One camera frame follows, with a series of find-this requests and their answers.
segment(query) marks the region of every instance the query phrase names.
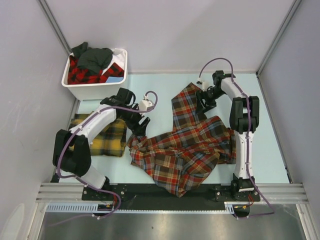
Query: light blue table surface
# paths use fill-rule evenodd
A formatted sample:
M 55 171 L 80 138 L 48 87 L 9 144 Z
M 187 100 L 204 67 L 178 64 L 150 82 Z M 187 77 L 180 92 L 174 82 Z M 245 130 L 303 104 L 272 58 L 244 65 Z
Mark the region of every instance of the light blue table surface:
M 213 84 L 211 74 L 202 75 L 205 80 Z M 151 119 L 146 135 L 150 137 L 172 131 L 173 114 L 171 99 L 175 97 L 190 82 L 196 84 L 197 74 L 132 74 L 128 75 L 128 89 L 136 95 L 136 102 L 139 102 L 144 93 L 152 90 L 158 95 L 156 108 L 146 115 Z M 283 159 L 278 147 L 275 133 L 267 112 L 266 104 L 259 87 L 255 74 L 236 74 L 237 83 L 241 88 L 252 96 L 258 96 L 260 100 L 259 127 L 254 133 L 252 146 L 252 165 L 256 183 L 274 184 L 288 183 L 288 177 Z M 99 105 L 99 100 L 85 100 L 80 103 L 78 113 L 90 113 Z M 229 127 L 229 116 L 231 100 L 224 95 L 217 101 L 217 107 L 208 111 L 208 118 L 218 115 L 224 124 Z M 154 181 L 143 170 L 130 165 L 131 157 L 126 147 L 123 157 L 93 156 L 92 164 L 111 183 L 147 183 Z M 209 177 L 203 182 L 205 184 L 229 184 L 235 169 L 233 164 L 217 165 Z M 61 182 L 74 182 L 72 179 L 63 179 Z

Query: yellow plaid cloth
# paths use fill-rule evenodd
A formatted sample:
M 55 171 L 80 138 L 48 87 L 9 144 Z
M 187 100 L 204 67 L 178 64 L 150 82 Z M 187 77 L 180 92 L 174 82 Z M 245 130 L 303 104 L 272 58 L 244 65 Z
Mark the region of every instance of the yellow plaid cloth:
M 82 123 L 89 114 L 75 114 L 71 120 L 69 129 Z M 107 155 L 122 157 L 126 147 L 127 126 L 125 121 L 118 118 L 107 125 L 92 141 L 90 145 L 91 155 Z

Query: red checkered cloth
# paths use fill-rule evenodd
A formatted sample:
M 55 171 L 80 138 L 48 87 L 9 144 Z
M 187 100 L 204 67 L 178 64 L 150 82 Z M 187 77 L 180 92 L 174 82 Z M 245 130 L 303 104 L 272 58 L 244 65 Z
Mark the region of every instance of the red checkered cloth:
M 88 69 L 81 69 L 77 67 L 78 59 L 74 56 L 69 56 L 70 67 L 68 73 L 68 84 L 104 84 L 109 77 L 123 77 L 125 71 L 114 63 L 102 75 L 102 70 L 99 74 L 92 74 Z
M 236 162 L 234 131 L 218 116 L 196 114 L 197 86 L 190 83 L 171 100 L 173 131 L 152 138 L 131 136 L 131 164 L 181 197 L 197 188 L 217 164 Z

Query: red wire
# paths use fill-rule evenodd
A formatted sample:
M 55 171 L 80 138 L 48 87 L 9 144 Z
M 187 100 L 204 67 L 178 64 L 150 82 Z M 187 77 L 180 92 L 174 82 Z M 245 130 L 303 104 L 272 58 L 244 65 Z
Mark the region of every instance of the red wire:
M 116 196 L 113 196 L 113 207 L 115 208 L 117 204 L 117 198 Z
M 252 202 L 249 205 L 249 207 L 250 207 L 250 206 L 252 206 L 254 204 L 255 201 L 254 201 L 253 197 L 250 194 L 248 195 L 248 198 L 249 198 L 249 201 Z

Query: laundry basket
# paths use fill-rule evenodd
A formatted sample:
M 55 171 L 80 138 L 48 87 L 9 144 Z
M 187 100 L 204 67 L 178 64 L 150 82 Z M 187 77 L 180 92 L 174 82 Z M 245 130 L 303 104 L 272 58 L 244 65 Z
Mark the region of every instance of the laundry basket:
M 119 88 L 127 88 L 128 81 L 128 52 L 125 49 L 114 48 L 111 49 L 115 55 L 124 53 L 124 76 L 123 80 L 119 82 L 110 83 L 93 83 L 93 84 L 68 84 L 68 73 L 70 67 L 70 59 L 68 57 L 62 77 L 62 86 L 69 89 L 70 92 L 80 101 L 82 100 L 97 100 L 116 95 Z

